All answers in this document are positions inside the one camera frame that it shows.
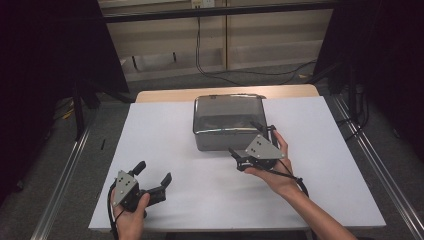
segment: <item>white tabletop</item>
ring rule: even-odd
[[[346,227],[385,221],[322,97],[265,99],[268,124],[289,143],[294,173],[310,197]],[[167,200],[147,208],[147,231],[305,229],[307,224],[260,179],[236,170],[228,152],[199,152],[193,102],[132,104],[90,229],[110,229],[106,195],[118,170],[146,161],[136,177],[143,189],[173,181]]]

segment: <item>stainless steel box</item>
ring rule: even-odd
[[[200,96],[194,102],[193,133],[200,151],[245,150],[266,127],[262,96],[256,94]]]

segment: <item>hand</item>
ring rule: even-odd
[[[112,191],[111,199],[114,198],[114,195],[115,189]],[[144,228],[144,210],[146,209],[147,204],[149,204],[149,200],[150,195],[148,193],[143,194],[138,202],[137,209],[133,213],[124,211],[124,208],[121,205],[113,208],[113,216],[115,219],[119,216],[115,222],[118,228],[120,240],[141,240]]]
[[[280,161],[277,161],[273,169],[281,173],[293,174],[291,162],[288,158],[287,142],[280,135],[280,133],[277,132],[277,130],[273,130],[272,133],[275,135],[278,143],[280,144],[281,152],[284,153],[284,158],[281,159],[281,162],[283,162],[284,165],[287,167],[286,169]],[[282,196],[283,198],[285,198],[288,194],[292,193],[292,191],[300,191],[300,189],[297,187],[296,182],[291,178],[282,177],[273,173],[269,173],[267,171],[259,170],[254,167],[247,168],[246,170],[244,170],[244,172],[262,178],[275,193]]]

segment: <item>container lid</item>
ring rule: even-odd
[[[242,134],[259,132],[251,122],[266,126],[262,96],[256,94],[210,95],[195,100],[195,134]]]

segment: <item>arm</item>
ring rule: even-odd
[[[285,154],[285,158],[281,161],[290,172],[293,172],[291,162],[288,159],[288,145],[286,141],[277,131],[274,130],[273,134],[277,137],[281,151]],[[277,162],[274,170],[288,173],[280,162]],[[320,239],[356,239],[352,233],[300,191],[293,179],[256,168],[248,168],[244,172],[262,178],[275,193],[284,198],[299,213]]]
[[[141,240],[144,228],[144,210],[150,200],[150,194],[145,193],[138,202],[135,212],[124,211],[121,205],[113,208],[113,216],[118,228],[119,240]]]

